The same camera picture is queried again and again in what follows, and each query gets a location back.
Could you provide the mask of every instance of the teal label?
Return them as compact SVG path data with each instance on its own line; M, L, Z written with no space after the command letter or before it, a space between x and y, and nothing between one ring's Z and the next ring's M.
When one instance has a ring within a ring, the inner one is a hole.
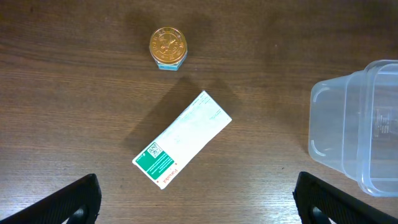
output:
M154 142L138 157L136 162L156 180L174 163L174 160Z

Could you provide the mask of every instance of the transparent container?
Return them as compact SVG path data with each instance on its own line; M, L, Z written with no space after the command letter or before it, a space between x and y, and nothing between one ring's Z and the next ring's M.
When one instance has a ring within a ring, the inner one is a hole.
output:
M317 83L308 150L367 194L398 197L398 60Z

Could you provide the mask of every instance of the wood grain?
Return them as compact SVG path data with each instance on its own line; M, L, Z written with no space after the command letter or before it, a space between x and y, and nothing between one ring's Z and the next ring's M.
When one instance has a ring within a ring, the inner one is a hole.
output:
M89 173L97 223L300 223L308 171L398 217L307 152L316 82L397 57L394 1L0 3L0 219ZM179 28L188 57L158 70L149 37ZM165 189L132 158L201 90L231 115Z

